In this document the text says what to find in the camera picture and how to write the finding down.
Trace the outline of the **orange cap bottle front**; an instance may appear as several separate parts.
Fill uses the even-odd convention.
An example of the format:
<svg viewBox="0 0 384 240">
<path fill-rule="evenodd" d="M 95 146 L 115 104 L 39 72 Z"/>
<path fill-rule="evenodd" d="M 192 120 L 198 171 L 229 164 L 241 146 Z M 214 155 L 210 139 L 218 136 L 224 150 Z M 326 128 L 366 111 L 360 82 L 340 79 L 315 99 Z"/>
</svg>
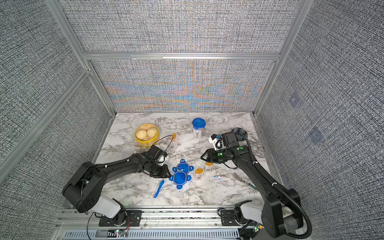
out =
<svg viewBox="0 0 384 240">
<path fill-rule="evenodd" d="M 196 169 L 196 171 L 195 171 L 196 180 L 200 180 L 202 178 L 203 172 L 204 172 L 204 170 L 202 168 Z"/>
</svg>

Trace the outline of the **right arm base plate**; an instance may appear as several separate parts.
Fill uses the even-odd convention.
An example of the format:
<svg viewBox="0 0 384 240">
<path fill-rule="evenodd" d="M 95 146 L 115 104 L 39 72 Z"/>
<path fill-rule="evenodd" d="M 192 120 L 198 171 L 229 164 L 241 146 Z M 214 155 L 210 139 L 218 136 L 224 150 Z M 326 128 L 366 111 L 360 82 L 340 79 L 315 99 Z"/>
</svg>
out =
<svg viewBox="0 0 384 240">
<path fill-rule="evenodd" d="M 237 227 L 242 225 L 236 220 L 234 210 L 221 209 L 219 210 L 219 216 L 221 218 L 222 226 L 224 227 Z"/>
</svg>

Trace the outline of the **orange cap bottle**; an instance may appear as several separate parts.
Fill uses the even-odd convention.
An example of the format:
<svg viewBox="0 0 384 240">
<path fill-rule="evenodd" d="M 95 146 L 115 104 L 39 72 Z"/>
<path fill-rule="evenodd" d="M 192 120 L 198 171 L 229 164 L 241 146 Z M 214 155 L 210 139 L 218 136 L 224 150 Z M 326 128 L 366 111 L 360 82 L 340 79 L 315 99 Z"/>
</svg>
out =
<svg viewBox="0 0 384 240">
<path fill-rule="evenodd" d="M 196 169 L 196 171 L 195 171 L 196 180 L 200 180 L 202 178 L 203 172 L 204 172 L 204 170 L 202 168 Z"/>
<path fill-rule="evenodd" d="M 205 170 L 207 172 L 210 172 L 212 170 L 212 168 L 213 168 L 213 163 L 206 163 Z"/>
</svg>

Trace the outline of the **blue lid back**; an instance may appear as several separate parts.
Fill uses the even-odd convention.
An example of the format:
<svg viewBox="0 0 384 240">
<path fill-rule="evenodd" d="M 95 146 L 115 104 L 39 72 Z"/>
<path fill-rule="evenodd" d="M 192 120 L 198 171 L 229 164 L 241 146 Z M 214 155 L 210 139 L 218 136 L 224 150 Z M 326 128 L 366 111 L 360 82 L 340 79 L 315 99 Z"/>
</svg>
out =
<svg viewBox="0 0 384 240">
<path fill-rule="evenodd" d="M 204 129 L 206 127 L 206 121 L 202 118 L 195 118 L 192 121 L 192 124 L 195 130 Z"/>
</svg>

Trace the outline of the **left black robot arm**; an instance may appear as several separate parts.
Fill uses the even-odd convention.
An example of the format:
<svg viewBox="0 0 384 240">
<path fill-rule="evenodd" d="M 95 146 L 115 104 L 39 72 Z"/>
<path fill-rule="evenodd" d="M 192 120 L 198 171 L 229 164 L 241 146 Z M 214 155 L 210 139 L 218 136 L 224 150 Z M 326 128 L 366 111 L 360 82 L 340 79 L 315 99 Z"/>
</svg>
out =
<svg viewBox="0 0 384 240">
<path fill-rule="evenodd" d="M 63 187 L 62 195 L 80 213 L 89 211 L 106 217 L 110 224 L 122 226 L 127 220 L 126 208 L 117 200 L 102 195 L 104 185 L 128 174 L 144 173 L 151 178 L 171 177 L 169 168 L 159 159 L 168 154 L 157 146 L 148 151 L 106 164 L 83 163 Z"/>
</svg>

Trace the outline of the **blue toothbrush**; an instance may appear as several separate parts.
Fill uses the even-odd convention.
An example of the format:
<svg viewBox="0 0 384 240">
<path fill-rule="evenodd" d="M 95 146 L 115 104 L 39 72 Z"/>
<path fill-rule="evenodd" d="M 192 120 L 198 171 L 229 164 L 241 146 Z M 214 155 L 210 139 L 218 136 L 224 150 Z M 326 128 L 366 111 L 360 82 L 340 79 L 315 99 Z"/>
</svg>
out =
<svg viewBox="0 0 384 240">
<path fill-rule="evenodd" d="M 161 181 L 159 182 L 159 184 L 158 184 L 158 186 L 157 186 L 157 188 L 156 188 L 155 194 L 154 194 L 154 198 L 157 198 L 157 197 L 158 197 L 159 192 L 160 192 L 162 186 L 164 185 L 164 183 L 165 183 L 165 180 L 161 180 Z"/>
</svg>

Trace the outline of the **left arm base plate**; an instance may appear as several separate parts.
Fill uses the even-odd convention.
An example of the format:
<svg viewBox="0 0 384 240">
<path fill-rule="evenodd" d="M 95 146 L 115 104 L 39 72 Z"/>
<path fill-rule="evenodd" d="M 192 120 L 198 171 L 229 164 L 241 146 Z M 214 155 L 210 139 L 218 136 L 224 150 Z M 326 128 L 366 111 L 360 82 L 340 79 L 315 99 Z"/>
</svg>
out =
<svg viewBox="0 0 384 240">
<path fill-rule="evenodd" d="M 99 227 L 138 227 L 142 218 L 140 210 L 120 211 L 114 218 L 109 219 L 102 216 L 99 221 Z"/>
</svg>

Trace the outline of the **toothpaste tube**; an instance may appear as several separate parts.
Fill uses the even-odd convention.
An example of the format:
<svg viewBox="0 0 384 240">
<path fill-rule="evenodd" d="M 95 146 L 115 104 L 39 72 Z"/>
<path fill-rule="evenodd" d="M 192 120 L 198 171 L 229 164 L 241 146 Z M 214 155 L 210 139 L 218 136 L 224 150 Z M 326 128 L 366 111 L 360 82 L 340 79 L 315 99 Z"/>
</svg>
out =
<svg viewBox="0 0 384 240">
<path fill-rule="evenodd" d="M 219 181 L 228 181 L 230 178 L 225 176 L 213 176 L 213 179 L 219 180 Z"/>
</svg>

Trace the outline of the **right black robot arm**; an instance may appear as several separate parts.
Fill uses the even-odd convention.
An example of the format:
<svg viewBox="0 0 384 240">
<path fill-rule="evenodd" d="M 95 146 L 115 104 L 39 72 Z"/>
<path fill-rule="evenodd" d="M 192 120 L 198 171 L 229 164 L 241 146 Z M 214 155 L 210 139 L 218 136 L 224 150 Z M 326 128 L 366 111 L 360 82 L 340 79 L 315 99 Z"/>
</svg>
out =
<svg viewBox="0 0 384 240">
<path fill-rule="evenodd" d="M 262 204 L 251 200 L 237 203 L 234 208 L 236 221 L 244 228 L 253 222 L 258 223 L 272 238 L 282 235 L 294 239 L 309 238 L 313 226 L 301 206 L 299 194 L 294 189 L 286 189 L 263 168 L 245 135 L 228 132 L 221 137 L 224 147 L 207 149 L 201 160 L 213 164 L 232 161 L 248 176 L 264 200 Z"/>
</svg>

